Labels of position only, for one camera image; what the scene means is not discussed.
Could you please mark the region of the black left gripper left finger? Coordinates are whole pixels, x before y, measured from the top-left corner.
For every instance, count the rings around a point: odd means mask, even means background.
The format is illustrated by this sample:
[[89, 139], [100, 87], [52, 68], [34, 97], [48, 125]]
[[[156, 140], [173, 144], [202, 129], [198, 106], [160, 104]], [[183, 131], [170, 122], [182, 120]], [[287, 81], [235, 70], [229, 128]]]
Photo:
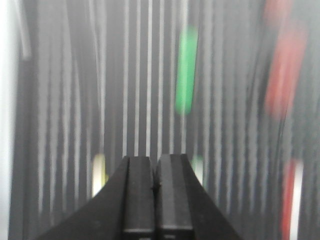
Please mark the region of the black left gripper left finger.
[[154, 240], [153, 170], [149, 157], [126, 156], [104, 187], [39, 240]]

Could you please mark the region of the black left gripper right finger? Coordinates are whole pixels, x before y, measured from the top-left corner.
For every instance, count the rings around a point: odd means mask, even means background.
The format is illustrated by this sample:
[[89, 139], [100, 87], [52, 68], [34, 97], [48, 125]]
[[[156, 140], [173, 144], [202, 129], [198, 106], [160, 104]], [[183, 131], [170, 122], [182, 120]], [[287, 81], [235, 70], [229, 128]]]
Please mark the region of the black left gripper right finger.
[[158, 240], [239, 240], [205, 191], [186, 154], [164, 154], [156, 168]]

